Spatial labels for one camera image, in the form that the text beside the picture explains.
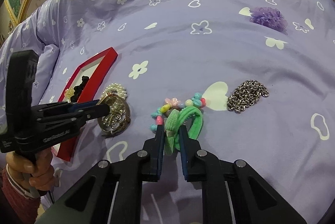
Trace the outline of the red sleeve left forearm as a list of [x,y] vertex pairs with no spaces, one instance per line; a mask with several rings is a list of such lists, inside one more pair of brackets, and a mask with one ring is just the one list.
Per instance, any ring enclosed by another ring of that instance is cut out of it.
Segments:
[[1,214],[13,223],[35,223],[40,198],[27,198],[11,184],[6,169],[1,170]]

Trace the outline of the left hand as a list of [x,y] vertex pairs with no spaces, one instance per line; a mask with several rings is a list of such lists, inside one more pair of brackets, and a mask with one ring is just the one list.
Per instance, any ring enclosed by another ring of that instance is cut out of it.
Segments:
[[30,187],[35,187],[40,191],[49,191],[54,187],[51,148],[37,153],[36,157],[36,163],[33,164],[28,159],[14,152],[7,153],[8,172],[13,180],[26,190],[29,190]]

